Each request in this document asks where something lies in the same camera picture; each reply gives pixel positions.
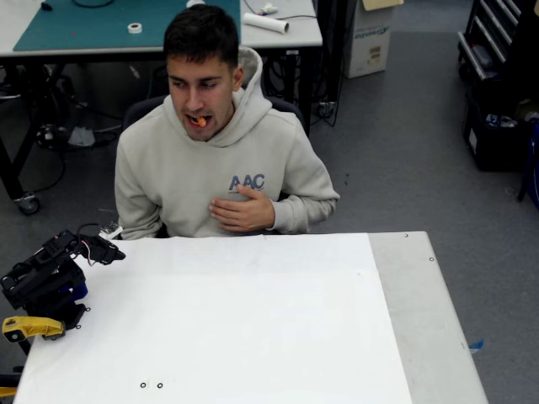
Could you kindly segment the person's left hand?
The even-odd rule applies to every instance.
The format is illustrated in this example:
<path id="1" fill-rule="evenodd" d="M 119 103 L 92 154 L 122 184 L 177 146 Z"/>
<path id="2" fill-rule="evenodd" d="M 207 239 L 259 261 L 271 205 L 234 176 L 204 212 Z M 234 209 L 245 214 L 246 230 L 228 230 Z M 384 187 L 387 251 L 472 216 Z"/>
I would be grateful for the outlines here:
<path id="1" fill-rule="evenodd" d="M 258 190 L 237 185 L 236 190 L 245 200 L 214 198 L 209 210 L 218 226 L 230 232 L 248 233 L 270 229 L 275 224 L 275 209 L 271 199 Z"/>

